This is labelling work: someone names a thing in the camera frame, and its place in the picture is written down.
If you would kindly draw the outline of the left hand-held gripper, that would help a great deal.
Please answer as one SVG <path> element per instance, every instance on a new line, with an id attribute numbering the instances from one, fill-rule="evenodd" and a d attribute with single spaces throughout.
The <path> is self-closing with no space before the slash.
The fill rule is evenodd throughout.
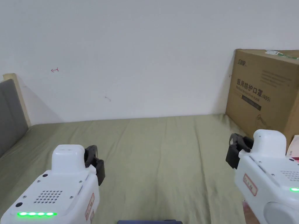
<path id="1" fill-rule="evenodd" d="M 100 203 L 104 161 L 96 145 L 59 145 L 47 170 L 1 217 L 2 224 L 91 224 Z"/>

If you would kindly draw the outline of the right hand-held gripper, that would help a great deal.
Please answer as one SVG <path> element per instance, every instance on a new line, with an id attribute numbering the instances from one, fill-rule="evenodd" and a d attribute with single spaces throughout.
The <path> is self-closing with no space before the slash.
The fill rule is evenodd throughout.
<path id="1" fill-rule="evenodd" d="M 253 139 L 230 136 L 226 162 L 260 224 L 299 223 L 299 167 L 285 149 L 286 137 L 277 130 L 256 130 Z"/>

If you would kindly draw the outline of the person's right hand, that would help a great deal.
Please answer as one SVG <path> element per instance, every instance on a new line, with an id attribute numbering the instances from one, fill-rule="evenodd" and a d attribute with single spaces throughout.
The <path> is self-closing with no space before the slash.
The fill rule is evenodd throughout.
<path id="1" fill-rule="evenodd" d="M 259 224 L 257 217 L 245 200 L 242 201 L 242 206 L 246 224 Z"/>

